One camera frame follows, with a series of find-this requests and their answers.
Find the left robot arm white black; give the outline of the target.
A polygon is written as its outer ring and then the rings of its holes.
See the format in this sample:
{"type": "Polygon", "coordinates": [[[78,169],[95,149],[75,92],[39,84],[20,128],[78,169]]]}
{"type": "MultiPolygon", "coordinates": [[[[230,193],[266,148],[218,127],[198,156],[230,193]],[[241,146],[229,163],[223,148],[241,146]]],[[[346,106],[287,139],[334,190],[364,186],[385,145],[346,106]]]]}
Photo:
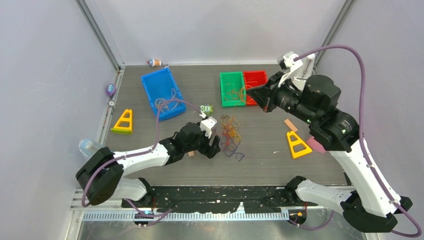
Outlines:
{"type": "Polygon", "coordinates": [[[167,166],[180,161],[189,152],[213,158],[220,152],[220,138],[213,135],[217,121],[212,117],[189,122],[158,143],[131,151],[112,151],[91,139],[79,142],[86,163],[75,177],[83,189],[82,205],[97,206],[109,199],[128,199],[141,207],[153,202],[153,193],[144,178],[129,179],[135,172],[167,166]]]}

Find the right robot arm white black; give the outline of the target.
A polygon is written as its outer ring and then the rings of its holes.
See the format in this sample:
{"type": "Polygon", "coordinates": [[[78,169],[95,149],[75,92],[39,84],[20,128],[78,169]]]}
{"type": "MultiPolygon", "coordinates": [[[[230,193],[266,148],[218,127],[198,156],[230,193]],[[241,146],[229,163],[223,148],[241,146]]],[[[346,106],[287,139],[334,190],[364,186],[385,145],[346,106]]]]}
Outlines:
{"type": "Polygon", "coordinates": [[[280,83],[281,75],[278,72],[266,84],[248,89],[247,95],[266,113],[281,108],[307,123],[310,135],[337,160],[354,185],[353,191],[337,190],[296,176],[285,186],[287,202],[331,209],[363,233],[391,232],[400,207],[409,210],[413,203],[395,192],[386,195],[387,181],[377,181],[379,169],[363,154],[366,142],[359,139],[359,124],[337,108],[341,89],[329,77],[313,75],[300,90],[291,80],[280,83]]]}

